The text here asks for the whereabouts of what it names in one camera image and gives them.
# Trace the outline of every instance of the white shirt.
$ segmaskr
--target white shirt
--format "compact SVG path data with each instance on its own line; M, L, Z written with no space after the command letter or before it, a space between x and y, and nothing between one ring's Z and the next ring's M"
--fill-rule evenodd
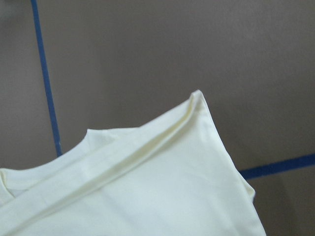
M52 162L0 174L0 236L266 235L200 90L140 127L88 129Z

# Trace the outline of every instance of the cloth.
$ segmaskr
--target cloth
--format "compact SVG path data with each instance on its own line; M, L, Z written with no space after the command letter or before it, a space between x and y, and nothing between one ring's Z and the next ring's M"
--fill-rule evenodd
M88 129L52 162L0 175L0 236L266 235L200 90L140 127Z

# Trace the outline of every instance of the blue tape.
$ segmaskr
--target blue tape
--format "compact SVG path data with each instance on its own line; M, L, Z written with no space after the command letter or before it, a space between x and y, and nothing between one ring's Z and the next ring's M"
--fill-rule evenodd
M311 165L315 165L315 153L297 157L294 159L268 164L265 166L259 166L247 170L242 170L240 171L240 173L245 179L252 179Z
M54 108L53 95L51 92L51 87L50 87L50 82L49 82L48 68L47 68L46 57L45 57L44 43L43 43L41 30L40 30L39 15L38 15L36 0L31 0L31 6L33 9L37 45L38 45L38 51L39 51L39 56L40 56L41 70L43 73L43 79L44 79L44 85L45 85L45 91L46 91L46 97L47 97L47 103L48 103L50 122L51 122L51 126L53 129L55 148L56 148L57 156L60 156L60 155L62 155L60 136L59 136L57 118L56 118L56 113L55 113L55 108Z

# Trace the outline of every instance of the garment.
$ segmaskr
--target garment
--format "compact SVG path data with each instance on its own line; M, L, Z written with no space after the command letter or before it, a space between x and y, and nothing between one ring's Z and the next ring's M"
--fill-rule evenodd
M89 129L52 162L0 174L0 236L266 235L200 90L140 127Z

